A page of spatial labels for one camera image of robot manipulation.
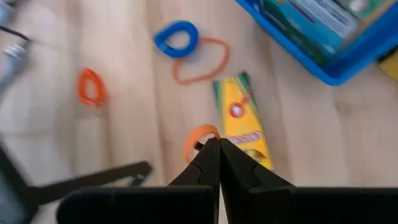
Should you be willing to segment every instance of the wooden floor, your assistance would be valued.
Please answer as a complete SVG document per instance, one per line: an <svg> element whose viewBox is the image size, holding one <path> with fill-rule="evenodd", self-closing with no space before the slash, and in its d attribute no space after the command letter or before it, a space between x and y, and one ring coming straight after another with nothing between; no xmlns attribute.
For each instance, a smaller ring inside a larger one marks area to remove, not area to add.
<svg viewBox="0 0 398 224"><path fill-rule="evenodd" d="M188 132L219 119L211 82L178 85L173 60L152 43L176 19L229 43L231 59L220 77L251 75L282 177L304 186L398 185L398 83L374 65L345 85L322 83L233 0L28 0L10 26L33 38L31 59L0 107L2 139L27 179L42 185L147 160L154 167L147 184L164 185L184 169ZM0 47L14 41L2 34ZM183 76L213 68L221 55L222 49L203 46ZM108 112L96 119L106 124L104 132L76 96L82 67L106 84ZM100 145L110 145L110 164L91 166ZM47 207L37 223L54 223L55 208Z"/></svg>

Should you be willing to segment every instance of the orange rubber band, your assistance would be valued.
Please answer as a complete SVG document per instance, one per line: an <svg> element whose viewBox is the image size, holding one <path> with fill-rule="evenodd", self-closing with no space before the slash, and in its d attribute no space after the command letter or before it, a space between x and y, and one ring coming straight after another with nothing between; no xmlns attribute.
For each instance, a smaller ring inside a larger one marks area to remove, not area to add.
<svg viewBox="0 0 398 224"><path fill-rule="evenodd" d="M217 66L217 68L215 68L213 71L211 71L207 74L204 74L204 75L201 75L201 76L195 77L195 78L188 78L188 79L182 80L179 76L180 75L179 71L180 71L181 64L184 62L184 59L178 58L178 59L176 59L174 65L173 65L173 69L172 69L172 74L173 74L174 80L177 83L179 83L181 85L189 85L189 84L192 84L195 82L200 82L203 80L211 79L211 78L217 76L219 73L221 73L224 70L224 68L227 66L228 61L229 61L229 52L230 52L228 44L220 39L206 37L206 38L201 38L199 40L198 45L203 45L204 43L218 44L225 48L224 56L223 56L223 59L221 60L221 63Z"/></svg>
<svg viewBox="0 0 398 224"><path fill-rule="evenodd" d="M204 124L196 127L191 131L187 140L185 140L182 154L187 163L190 163L192 160L189 158L189 155L193 153L193 147L199 141L200 138L205 137L208 134L214 134L214 136L220 139L220 135L218 134L217 128L210 124Z"/></svg>
<svg viewBox="0 0 398 224"><path fill-rule="evenodd" d="M90 98L87 96L86 88L87 81L91 80L96 89L96 97ZM86 105L102 106L105 102L105 85L101 77L89 68L84 68L80 74L78 81L77 94L82 103Z"/></svg>

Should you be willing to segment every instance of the blue plastic bin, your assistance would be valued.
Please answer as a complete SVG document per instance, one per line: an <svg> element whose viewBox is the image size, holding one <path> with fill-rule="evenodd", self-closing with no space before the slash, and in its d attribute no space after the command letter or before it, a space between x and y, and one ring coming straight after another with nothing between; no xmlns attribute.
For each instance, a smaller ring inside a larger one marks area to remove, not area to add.
<svg viewBox="0 0 398 224"><path fill-rule="evenodd" d="M346 82L365 66L398 45L398 2L396 2L352 44L337 54L328 65L320 67L255 10L254 5L257 4L257 0L236 1L309 72L329 85Z"/></svg>

